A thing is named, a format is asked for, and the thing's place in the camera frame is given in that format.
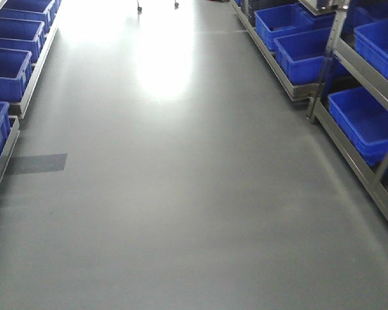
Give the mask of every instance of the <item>epoxy floor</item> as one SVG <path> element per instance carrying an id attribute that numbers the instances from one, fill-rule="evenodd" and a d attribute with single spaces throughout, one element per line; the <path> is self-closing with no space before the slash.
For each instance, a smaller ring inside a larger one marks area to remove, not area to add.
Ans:
<path id="1" fill-rule="evenodd" d="M 385 220 L 230 4 L 141 5 L 64 0 L 12 162 L 62 167 L 4 178 L 0 310 L 388 309 Z"/>

